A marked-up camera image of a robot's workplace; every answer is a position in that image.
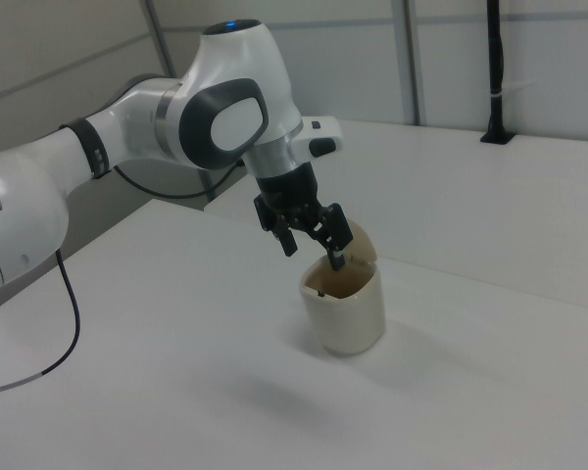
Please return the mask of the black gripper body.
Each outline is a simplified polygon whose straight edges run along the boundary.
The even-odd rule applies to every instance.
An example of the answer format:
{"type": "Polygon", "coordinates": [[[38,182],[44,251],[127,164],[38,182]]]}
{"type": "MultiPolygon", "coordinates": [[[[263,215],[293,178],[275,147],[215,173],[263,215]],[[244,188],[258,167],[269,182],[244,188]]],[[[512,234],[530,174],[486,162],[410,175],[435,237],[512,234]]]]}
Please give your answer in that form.
{"type": "Polygon", "coordinates": [[[279,176],[258,178],[261,194],[254,200],[261,211],[287,212],[317,208],[318,183],[311,164],[302,164],[279,176]]]}

